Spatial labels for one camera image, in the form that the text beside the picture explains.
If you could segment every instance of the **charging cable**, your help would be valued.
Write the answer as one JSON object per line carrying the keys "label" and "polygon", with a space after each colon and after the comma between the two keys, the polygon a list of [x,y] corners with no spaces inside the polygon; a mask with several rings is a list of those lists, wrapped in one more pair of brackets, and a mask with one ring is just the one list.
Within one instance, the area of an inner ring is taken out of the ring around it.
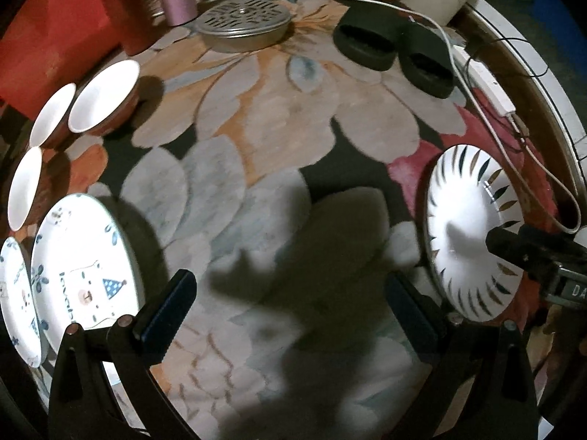
{"label": "charging cable", "polygon": [[[213,1],[220,1],[220,0],[208,0],[208,2],[213,2]],[[388,8],[393,8],[394,10],[398,10],[398,11],[401,11],[401,12],[404,12],[404,13],[407,13],[407,14],[413,14],[415,16],[418,16],[420,18],[425,19],[426,21],[430,22],[436,29],[438,29],[438,31],[442,35],[442,39],[444,39],[444,43],[447,46],[448,56],[450,57],[450,63],[453,66],[453,72],[454,72],[455,76],[457,77],[457,79],[461,83],[462,88],[467,93],[467,96],[468,96],[469,100],[473,103],[473,105],[475,107],[475,110],[477,111],[477,114],[479,114],[479,117],[481,118],[481,120],[483,121],[483,123],[485,123],[485,126],[487,127],[487,130],[489,131],[489,133],[491,134],[491,136],[495,140],[495,143],[497,144],[497,147],[499,148],[501,155],[504,157],[504,159],[506,160],[506,162],[510,166],[510,169],[513,171],[513,173],[519,179],[519,181],[521,182],[521,184],[524,187],[524,189],[534,199],[534,201],[536,201],[536,203],[538,204],[538,206],[540,206],[540,208],[544,211],[544,213],[547,215],[547,217],[549,217],[550,220],[552,220],[552,222],[555,224],[555,226],[558,229],[560,229],[564,233],[569,233],[570,235],[576,233],[579,230],[580,225],[581,225],[581,212],[580,212],[579,203],[577,202],[576,198],[570,192],[570,190],[558,178],[556,178],[549,170],[547,170],[547,168],[544,167],[544,165],[541,164],[541,162],[538,161],[538,159],[536,158],[536,156],[532,153],[532,151],[528,148],[527,144],[524,141],[524,147],[525,147],[527,153],[529,153],[530,157],[545,171],[545,173],[551,179],[553,179],[569,195],[569,197],[571,198],[571,200],[573,200],[573,203],[574,203],[575,208],[577,210],[577,223],[576,223],[576,225],[573,228],[568,228],[565,225],[563,225],[562,223],[560,223],[556,218],[553,217],[553,215],[551,215],[547,211],[546,208],[544,208],[544,206],[542,205],[542,203],[540,202],[540,200],[538,199],[538,197],[536,196],[536,194],[532,191],[532,189],[529,187],[529,185],[526,182],[526,180],[524,180],[524,178],[522,177],[522,175],[519,173],[518,169],[515,167],[514,163],[511,161],[510,156],[508,156],[508,154],[506,152],[506,149],[504,148],[504,145],[501,142],[501,139],[499,138],[499,136],[497,135],[495,129],[493,128],[493,126],[489,122],[489,119],[485,115],[485,112],[481,108],[481,105],[479,104],[479,102],[475,98],[475,96],[474,96],[473,92],[471,91],[471,89],[469,88],[468,84],[463,79],[463,76],[461,75],[461,72],[460,72],[459,68],[457,67],[457,65],[456,65],[456,63],[454,61],[453,51],[452,51],[453,45],[450,43],[450,40],[448,39],[448,35],[444,31],[444,29],[438,23],[436,23],[436,21],[434,21],[432,18],[430,18],[429,16],[427,16],[425,14],[419,13],[417,11],[407,10],[405,8],[401,8],[399,6],[392,5],[391,3],[387,3],[385,1],[378,1],[378,0],[348,0],[348,1],[362,1],[362,2],[366,2],[366,3],[373,3],[373,4],[378,4],[378,5],[381,5],[381,6],[387,6]],[[510,124],[512,124],[514,130],[517,131],[517,132],[520,132],[520,130],[517,127],[517,125],[515,124],[515,121],[513,120],[513,118],[512,117],[508,117],[508,119],[510,121]]]}

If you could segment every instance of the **metal tin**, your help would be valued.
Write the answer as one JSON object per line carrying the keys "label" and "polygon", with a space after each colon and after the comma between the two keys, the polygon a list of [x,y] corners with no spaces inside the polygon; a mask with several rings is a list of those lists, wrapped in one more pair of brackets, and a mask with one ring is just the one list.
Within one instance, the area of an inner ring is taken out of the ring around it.
{"label": "metal tin", "polygon": [[287,31],[291,14],[278,3],[227,0],[196,20],[196,30],[215,51],[255,51],[277,43]]}

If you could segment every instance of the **white plate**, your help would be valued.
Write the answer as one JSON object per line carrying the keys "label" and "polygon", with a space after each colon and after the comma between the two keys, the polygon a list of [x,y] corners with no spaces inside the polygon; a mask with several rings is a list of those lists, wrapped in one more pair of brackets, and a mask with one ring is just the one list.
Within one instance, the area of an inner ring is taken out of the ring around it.
{"label": "white plate", "polygon": [[426,201],[427,249],[437,281],[467,319],[494,319],[510,304],[523,271],[491,254],[489,230],[517,233],[524,223],[519,200],[503,168],[472,145],[440,157]]}
{"label": "white plate", "polygon": [[[49,211],[34,240],[31,289],[49,344],[59,352],[65,328],[111,326],[139,311],[139,272],[108,210],[86,194],[71,194]],[[111,385],[120,380],[104,363]]]}
{"label": "white plate", "polygon": [[47,349],[39,333],[21,247],[12,236],[0,251],[0,305],[12,345],[29,366],[39,367]]}

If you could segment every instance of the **black slipper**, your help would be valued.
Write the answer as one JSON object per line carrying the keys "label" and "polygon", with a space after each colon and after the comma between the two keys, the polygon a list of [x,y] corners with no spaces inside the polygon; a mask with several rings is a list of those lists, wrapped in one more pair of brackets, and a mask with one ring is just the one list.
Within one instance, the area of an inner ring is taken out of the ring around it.
{"label": "black slipper", "polygon": [[404,29],[398,44],[401,70],[418,89],[446,99],[455,79],[444,40],[417,23]]}
{"label": "black slipper", "polygon": [[375,71],[387,71],[408,21],[392,8],[356,3],[340,19],[332,38],[348,59]]}

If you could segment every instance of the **floral tablecloth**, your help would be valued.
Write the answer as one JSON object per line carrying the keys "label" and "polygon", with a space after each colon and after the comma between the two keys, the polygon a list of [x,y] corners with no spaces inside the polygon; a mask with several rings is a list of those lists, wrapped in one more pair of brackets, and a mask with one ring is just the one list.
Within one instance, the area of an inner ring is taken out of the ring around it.
{"label": "floral tablecloth", "polygon": [[[436,99],[397,64],[379,73],[341,55],[331,33],[344,5],[283,4],[295,31],[273,47],[221,54],[188,24],[138,55],[139,108],[67,150],[64,191],[118,218],[147,296],[177,269],[196,274],[196,302],[153,374],[202,439],[375,439],[430,371],[383,296],[386,274],[404,269],[440,302],[420,247],[427,173],[457,143],[504,161],[458,89]],[[478,96],[554,213],[544,174]],[[549,229],[513,183],[526,221]],[[501,319],[523,326],[537,294],[524,278]]]}

